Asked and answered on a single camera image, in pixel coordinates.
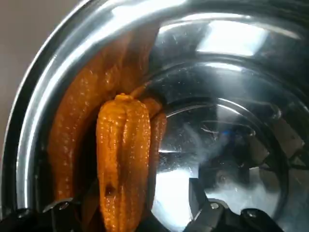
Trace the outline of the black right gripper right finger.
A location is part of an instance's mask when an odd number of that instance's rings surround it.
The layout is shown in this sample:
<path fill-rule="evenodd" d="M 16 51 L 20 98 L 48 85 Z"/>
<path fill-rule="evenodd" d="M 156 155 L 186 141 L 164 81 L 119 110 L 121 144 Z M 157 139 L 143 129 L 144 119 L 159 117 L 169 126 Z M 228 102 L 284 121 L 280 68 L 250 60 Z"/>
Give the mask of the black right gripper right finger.
<path fill-rule="evenodd" d="M 189 178 L 189 205 L 193 220 L 187 232 L 281 232 L 278 224 L 264 211 L 241 210 L 240 215 L 215 200 L 209 200 L 197 178 Z"/>

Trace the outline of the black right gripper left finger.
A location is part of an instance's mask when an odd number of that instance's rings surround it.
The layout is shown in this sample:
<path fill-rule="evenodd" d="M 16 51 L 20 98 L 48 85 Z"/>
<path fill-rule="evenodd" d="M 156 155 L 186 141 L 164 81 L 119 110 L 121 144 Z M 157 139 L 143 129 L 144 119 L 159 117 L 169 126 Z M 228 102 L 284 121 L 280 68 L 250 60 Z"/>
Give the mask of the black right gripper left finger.
<path fill-rule="evenodd" d="M 70 199 L 48 206 L 42 212 L 17 209 L 0 221 L 2 232 L 93 232 L 93 217 L 99 197 Z"/>

